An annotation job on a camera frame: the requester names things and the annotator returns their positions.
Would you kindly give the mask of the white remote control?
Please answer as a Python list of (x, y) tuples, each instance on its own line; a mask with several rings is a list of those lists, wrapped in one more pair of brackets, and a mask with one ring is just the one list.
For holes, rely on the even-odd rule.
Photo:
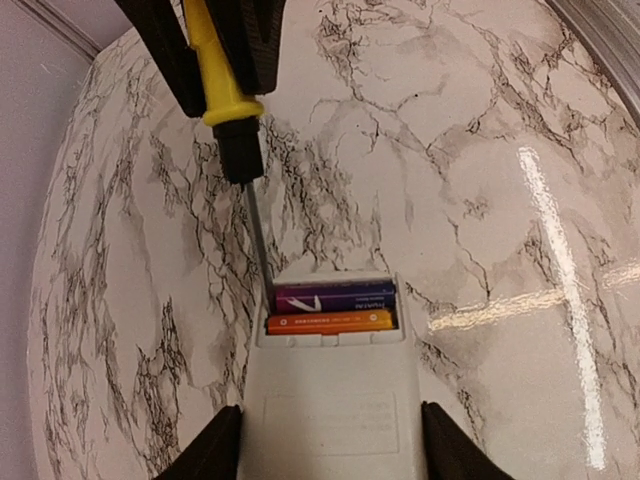
[(240, 479), (425, 479), (413, 328), (401, 277), (381, 271), (282, 274), (284, 288), (392, 284), (393, 326), (272, 335), (256, 320), (247, 362)]

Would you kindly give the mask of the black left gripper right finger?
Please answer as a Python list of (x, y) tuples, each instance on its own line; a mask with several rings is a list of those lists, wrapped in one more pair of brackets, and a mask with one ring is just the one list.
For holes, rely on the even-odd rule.
[(435, 480), (513, 480), (494, 464), (436, 402), (421, 404), (428, 478)]

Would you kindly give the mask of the orange battery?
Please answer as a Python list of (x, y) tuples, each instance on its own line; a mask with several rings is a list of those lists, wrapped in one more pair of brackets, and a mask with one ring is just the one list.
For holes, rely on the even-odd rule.
[(266, 322), (268, 335), (339, 335), (394, 328), (394, 317), (386, 309), (274, 315)]

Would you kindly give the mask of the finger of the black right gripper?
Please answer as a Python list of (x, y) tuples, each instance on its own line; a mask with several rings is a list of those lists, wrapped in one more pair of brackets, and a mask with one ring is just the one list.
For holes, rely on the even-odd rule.
[(189, 118), (206, 109), (196, 53), (188, 45), (170, 0), (115, 0), (138, 32), (171, 93)]
[(285, 0), (212, 0), (209, 14), (241, 90), (276, 89)]

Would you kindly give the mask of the purple battery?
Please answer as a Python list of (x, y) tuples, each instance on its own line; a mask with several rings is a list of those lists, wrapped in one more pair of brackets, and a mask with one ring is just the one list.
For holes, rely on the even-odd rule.
[(391, 309), (396, 288), (391, 280), (286, 285), (275, 299), (278, 314)]

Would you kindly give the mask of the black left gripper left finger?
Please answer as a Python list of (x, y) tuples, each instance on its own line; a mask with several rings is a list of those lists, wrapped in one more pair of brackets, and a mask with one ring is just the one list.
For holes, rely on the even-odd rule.
[(158, 475), (159, 480), (235, 480), (237, 476), (242, 411), (225, 406), (175, 461)]

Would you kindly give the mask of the yellow handled screwdriver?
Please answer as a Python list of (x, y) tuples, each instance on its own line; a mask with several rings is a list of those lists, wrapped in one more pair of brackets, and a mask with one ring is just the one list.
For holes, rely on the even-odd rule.
[(213, 17), (204, 1), (183, 3), (188, 40), (196, 53), (205, 97), (203, 122), (213, 131), (223, 173), (242, 187), (252, 244), (268, 312), (274, 309), (273, 278), (261, 225), (254, 180), (264, 175), (259, 142), (262, 104), (242, 92), (224, 52)]

